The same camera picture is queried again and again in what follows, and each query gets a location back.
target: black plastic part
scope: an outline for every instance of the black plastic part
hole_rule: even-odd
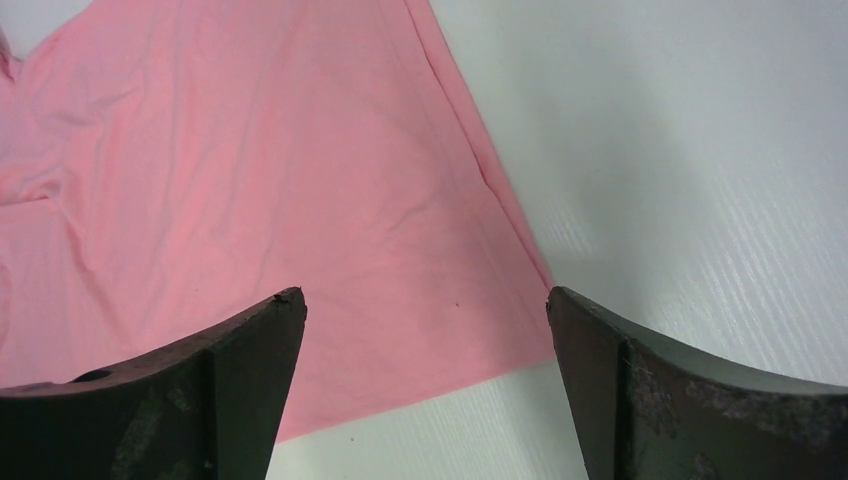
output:
[[[848,479],[848,388],[730,362],[562,287],[548,321],[590,480]]]
[[[71,383],[0,389],[0,478],[264,479],[305,320],[292,288]]]

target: white table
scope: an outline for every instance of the white table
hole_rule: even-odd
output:
[[[26,53],[88,0],[7,0]],[[432,0],[554,277],[848,385],[842,0]],[[553,364],[276,448],[268,478],[585,478]]]

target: pink garment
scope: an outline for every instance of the pink garment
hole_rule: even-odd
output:
[[[543,263],[426,0],[94,0],[0,79],[0,386],[291,285],[280,439],[553,357]]]

